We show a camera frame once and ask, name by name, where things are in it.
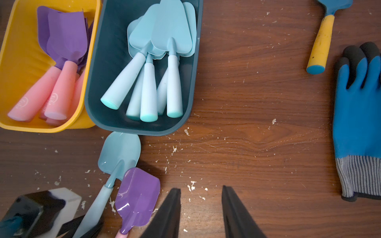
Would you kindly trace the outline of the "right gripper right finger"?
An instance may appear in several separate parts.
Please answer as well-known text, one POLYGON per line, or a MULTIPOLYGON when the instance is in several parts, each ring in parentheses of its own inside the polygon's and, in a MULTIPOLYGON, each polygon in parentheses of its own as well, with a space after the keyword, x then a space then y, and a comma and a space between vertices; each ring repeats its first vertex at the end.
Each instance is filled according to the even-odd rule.
POLYGON ((266 238, 231 186, 222 188, 222 208, 227 238, 266 238))

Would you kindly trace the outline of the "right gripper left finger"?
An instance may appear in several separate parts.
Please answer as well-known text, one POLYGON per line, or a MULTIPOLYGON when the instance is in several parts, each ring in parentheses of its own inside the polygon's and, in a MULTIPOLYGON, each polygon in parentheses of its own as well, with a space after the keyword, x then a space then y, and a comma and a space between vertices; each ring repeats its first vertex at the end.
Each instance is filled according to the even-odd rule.
POLYGON ((177 238, 181 215, 181 190, 173 188, 140 238, 177 238))

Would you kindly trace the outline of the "yellow plastic storage box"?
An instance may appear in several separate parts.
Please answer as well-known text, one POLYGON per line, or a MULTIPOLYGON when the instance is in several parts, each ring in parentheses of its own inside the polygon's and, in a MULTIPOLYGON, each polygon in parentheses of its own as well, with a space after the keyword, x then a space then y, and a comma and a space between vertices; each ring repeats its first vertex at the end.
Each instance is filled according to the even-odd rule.
POLYGON ((64 130, 88 129, 95 124, 84 105, 85 91, 95 46, 97 27, 102 10, 101 1, 15 1, 11 10, 1 48, 1 128, 11 131, 56 133, 64 130), (9 111, 54 61, 43 52, 37 38, 37 9, 46 6, 61 12, 83 11, 93 24, 81 98, 72 118, 53 127, 35 117, 31 122, 17 122, 9 111))

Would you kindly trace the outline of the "dark teal storage box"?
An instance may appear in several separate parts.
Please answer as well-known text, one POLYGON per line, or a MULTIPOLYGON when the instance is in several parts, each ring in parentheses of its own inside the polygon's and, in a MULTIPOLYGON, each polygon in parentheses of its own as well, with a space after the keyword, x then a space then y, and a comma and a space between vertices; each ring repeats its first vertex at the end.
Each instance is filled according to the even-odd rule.
POLYGON ((126 116, 126 111, 132 95, 131 92, 127 94, 118 110, 107 108, 100 100, 118 74, 132 60, 128 53, 128 25, 142 16, 155 3, 156 1, 104 1, 85 93, 85 107, 89 117, 104 130, 147 136, 165 136, 181 128, 191 114, 197 74, 203 1, 191 1, 197 17, 195 53, 189 58, 180 58, 179 71, 184 110, 184 115, 181 118, 172 119, 163 115, 152 123, 129 119, 126 116))

